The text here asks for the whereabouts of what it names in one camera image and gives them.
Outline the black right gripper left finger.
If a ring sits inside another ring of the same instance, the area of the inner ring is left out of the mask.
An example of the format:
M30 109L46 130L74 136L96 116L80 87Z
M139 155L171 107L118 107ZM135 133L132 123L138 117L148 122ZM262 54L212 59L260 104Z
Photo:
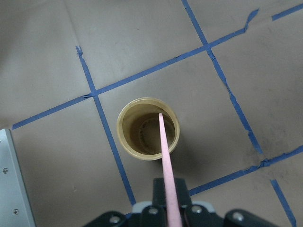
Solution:
M166 208L166 194L163 178L155 178L153 180L152 204Z

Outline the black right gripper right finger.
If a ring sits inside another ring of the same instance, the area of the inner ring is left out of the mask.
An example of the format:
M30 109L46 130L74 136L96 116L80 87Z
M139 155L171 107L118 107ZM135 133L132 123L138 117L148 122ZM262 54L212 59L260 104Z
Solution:
M179 207L186 208L191 205L191 198L185 180L183 178L175 178L175 187Z

